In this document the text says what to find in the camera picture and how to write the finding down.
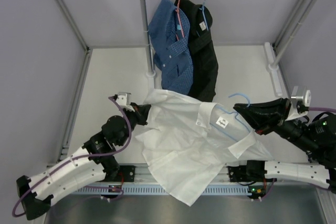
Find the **white shirt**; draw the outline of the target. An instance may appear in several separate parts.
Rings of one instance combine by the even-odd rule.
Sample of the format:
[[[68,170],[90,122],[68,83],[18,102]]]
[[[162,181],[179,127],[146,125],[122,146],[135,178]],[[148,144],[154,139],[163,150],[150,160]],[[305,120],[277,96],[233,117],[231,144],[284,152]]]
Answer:
[[[217,103],[161,89],[153,90],[144,103],[151,105],[148,124],[136,138],[143,144],[142,155],[148,167],[237,166],[248,160],[272,160],[272,155],[256,139],[252,129],[245,138],[234,142],[210,126],[211,112]],[[179,182],[161,186],[168,194],[191,206],[208,185]]]

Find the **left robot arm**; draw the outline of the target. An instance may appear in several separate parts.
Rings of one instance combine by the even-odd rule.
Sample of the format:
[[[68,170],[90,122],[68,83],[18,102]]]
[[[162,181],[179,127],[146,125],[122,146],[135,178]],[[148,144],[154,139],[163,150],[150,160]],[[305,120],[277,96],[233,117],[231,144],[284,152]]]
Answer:
[[[151,106],[131,103],[123,108],[116,105],[121,115],[110,117],[83,146],[53,167],[35,176],[17,179],[19,200],[12,210],[22,206],[23,216],[31,221],[47,213],[58,201],[91,183],[103,180],[114,181],[120,165],[115,154],[124,151],[131,142],[137,125],[146,125]]]

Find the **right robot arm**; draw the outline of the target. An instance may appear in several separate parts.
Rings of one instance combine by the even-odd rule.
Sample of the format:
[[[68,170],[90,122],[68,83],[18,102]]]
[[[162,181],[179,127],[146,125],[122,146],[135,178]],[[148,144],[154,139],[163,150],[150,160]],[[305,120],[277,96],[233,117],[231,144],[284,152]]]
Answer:
[[[244,174],[252,182],[285,179],[312,184],[335,193],[335,113],[323,111],[312,121],[303,122],[307,105],[299,104],[298,117],[288,98],[264,103],[236,103],[234,110],[258,135],[275,133],[303,151],[308,162],[295,164],[280,161],[248,160]]]

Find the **black shirt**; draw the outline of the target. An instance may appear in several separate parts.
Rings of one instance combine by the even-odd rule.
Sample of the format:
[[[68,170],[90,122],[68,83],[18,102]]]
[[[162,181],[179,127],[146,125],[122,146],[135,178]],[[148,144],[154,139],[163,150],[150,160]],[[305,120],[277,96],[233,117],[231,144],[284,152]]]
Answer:
[[[216,95],[215,87],[218,76],[218,61],[211,34],[213,18],[205,7],[209,27],[207,31],[200,7],[201,4],[194,4],[190,0],[180,1],[180,10],[186,15],[190,24],[188,48],[194,67],[193,84],[188,96],[202,102],[212,102]]]

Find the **blue checked shirt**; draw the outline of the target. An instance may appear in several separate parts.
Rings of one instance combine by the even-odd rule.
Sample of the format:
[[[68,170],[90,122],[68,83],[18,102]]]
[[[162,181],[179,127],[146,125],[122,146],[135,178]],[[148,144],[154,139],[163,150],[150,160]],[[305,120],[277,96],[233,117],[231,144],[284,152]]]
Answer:
[[[188,48],[190,24],[180,10],[184,38],[177,40],[176,5],[161,0],[149,24],[149,35],[154,48],[154,63],[161,70],[161,87],[187,95],[193,84],[193,63]]]

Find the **aluminium mounting rail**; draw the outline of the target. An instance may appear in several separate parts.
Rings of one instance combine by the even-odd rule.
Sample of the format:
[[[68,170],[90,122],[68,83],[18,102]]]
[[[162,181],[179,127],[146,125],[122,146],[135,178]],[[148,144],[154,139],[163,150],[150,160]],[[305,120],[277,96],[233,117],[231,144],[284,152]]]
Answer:
[[[122,165],[119,177],[125,182],[174,185],[179,182],[256,183],[290,180],[327,188],[333,172],[318,164],[295,164],[277,161],[248,161],[246,165],[163,165],[161,167]]]

